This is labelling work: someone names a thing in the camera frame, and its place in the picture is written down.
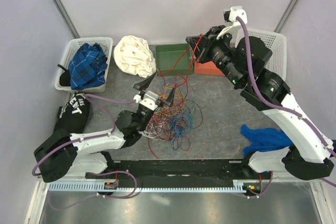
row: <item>green box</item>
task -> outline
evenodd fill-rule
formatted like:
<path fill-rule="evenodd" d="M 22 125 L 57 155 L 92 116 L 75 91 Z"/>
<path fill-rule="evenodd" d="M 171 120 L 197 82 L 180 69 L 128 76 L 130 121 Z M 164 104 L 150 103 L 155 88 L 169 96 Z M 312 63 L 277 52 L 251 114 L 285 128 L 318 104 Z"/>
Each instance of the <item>green box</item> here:
<path fill-rule="evenodd" d="M 189 47 L 188 44 L 174 44 L 174 45 L 159 45 L 155 47 L 156 67 L 160 69 L 162 73 L 165 73 L 173 68 L 176 61 Z M 179 60 L 175 69 L 164 76 L 174 76 L 176 74 L 187 75 L 189 64 L 191 61 L 190 50 L 188 50 L 184 56 Z M 194 67 L 191 66 L 189 74 L 194 72 Z"/>

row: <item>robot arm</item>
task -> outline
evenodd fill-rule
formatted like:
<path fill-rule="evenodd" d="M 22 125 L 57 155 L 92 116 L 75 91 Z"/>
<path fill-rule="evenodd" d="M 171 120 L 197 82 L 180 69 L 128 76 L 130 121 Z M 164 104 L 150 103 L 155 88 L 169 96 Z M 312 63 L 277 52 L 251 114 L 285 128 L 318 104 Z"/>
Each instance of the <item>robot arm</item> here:
<path fill-rule="evenodd" d="M 265 68 L 272 51 L 260 38 L 249 36 L 253 76 L 261 95 L 274 105 L 299 112 L 302 118 L 269 107 L 259 99 L 252 88 L 245 39 L 243 38 L 236 48 L 230 46 L 230 33 L 240 28 L 237 17 L 247 23 L 246 12 L 241 6 L 232 7 L 224 13 L 224 20 L 230 26 L 210 28 L 198 44 L 196 59 L 199 63 L 212 61 L 234 85 L 234 89 L 242 89 L 240 95 L 275 121 L 294 143 L 293 146 L 278 151 L 253 153 L 249 157 L 249 166 L 259 173 L 266 170 L 287 170 L 303 180 L 329 176 L 333 163 L 329 160 L 328 149 L 333 150 L 333 141 L 322 135 L 325 142 L 322 143 L 312 128 L 302 120 L 307 119 L 307 116 L 297 104 L 288 85 L 276 73 Z M 199 38 L 187 37 L 186 41 L 194 49 Z"/>
<path fill-rule="evenodd" d="M 173 104 L 175 89 L 171 90 L 164 101 L 152 91 L 145 91 L 154 77 L 155 73 L 134 85 L 139 92 L 134 97 L 139 104 L 138 109 L 134 112 L 120 112 L 115 127 L 86 134 L 69 133 L 60 129 L 42 143 L 34 151 L 34 155 L 44 182 L 53 182 L 65 175 L 84 176 L 86 172 L 101 173 L 107 168 L 113 169 L 112 159 L 103 151 L 135 144 L 141 138 L 139 132 L 145 130 L 155 109 Z"/>

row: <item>white cable tray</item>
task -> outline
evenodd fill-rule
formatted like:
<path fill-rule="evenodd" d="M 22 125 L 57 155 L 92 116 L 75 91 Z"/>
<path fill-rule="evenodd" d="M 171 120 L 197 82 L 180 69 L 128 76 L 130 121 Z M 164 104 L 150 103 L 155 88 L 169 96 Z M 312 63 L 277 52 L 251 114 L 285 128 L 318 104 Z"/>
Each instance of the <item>white cable tray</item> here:
<path fill-rule="evenodd" d="M 242 182 L 233 182 L 233 187 L 191 187 L 191 188 L 138 188 L 143 193 L 245 193 Z M 104 182 L 56 181 L 49 185 L 49 191 L 121 191 L 130 192 L 134 188 L 119 187 L 104 189 Z"/>

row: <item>metal floor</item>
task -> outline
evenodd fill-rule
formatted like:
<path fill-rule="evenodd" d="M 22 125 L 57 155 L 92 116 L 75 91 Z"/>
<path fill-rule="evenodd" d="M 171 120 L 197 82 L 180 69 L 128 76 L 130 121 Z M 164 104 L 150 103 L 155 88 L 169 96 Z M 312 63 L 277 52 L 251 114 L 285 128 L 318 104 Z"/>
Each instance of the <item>metal floor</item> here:
<path fill-rule="evenodd" d="M 137 92 L 133 89 L 133 85 L 141 80 L 143 78 L 139 76 L 123 73 L 114 60 L 111 60 L 106 90 L 98 95 L 119 101 L 130 101 Z M 162 92 L 162 86 L 162 77 L 156 76 L 149 90 Z M 188 98 L 194 100 L 202 109 L 203 123 L 189 133 L 190 149 L 187 152 L 179 151 L 177 155 L 172 151 L 174 158 L 241 158 L 243 148 L 250 145 L 250 142 L 240 134 L 241 125 L 247 124 L 254 129 L 277 127 L 271 119 L 248 104 L 239 95 L 240 90 L 234 90 L 233 85 L 225 77 L 192 74 L 188 78 L 188 87 Z M 115 118 L 122 110 L 137 109 L 136 104 L 98 102 L 112 112 Z M 95 106 L 92 109 L 92 118 L 85 132 L 109 129 L 112 123 L 108 116 Z M 200 120 L 201 115 L 197 112 L 194 125 L 198 125 Z M 151 145 L 157 156 L 164 159 L 171 158 L 168 142 L 152 140 Z M 145 137 L 129 148 L 111 150 L 110 153 L 113 159 L 155 159 L 149 151 Z"/>
<path fill-rule="evenodd" d="M 55 207 L 92 193 L 49 192 Z M 45 204 L 40 224 L 319 224 L 309 183 L 272 183 L 260 199 L 225 193 L 140 193 L 131 199 L 91 198 L 65 211 Z"/>

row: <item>orange box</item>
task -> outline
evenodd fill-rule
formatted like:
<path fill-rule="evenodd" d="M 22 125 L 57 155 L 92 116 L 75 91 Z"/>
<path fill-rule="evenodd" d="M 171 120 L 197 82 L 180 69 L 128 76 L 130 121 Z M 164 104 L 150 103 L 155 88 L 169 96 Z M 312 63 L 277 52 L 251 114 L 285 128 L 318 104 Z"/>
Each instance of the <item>orange box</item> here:
<path fill-rule="evenodd" d="M 224 76 L 212 61 L 204 64 L 195 62 L 194 73 L 207 74 L 209 76 Z"/>

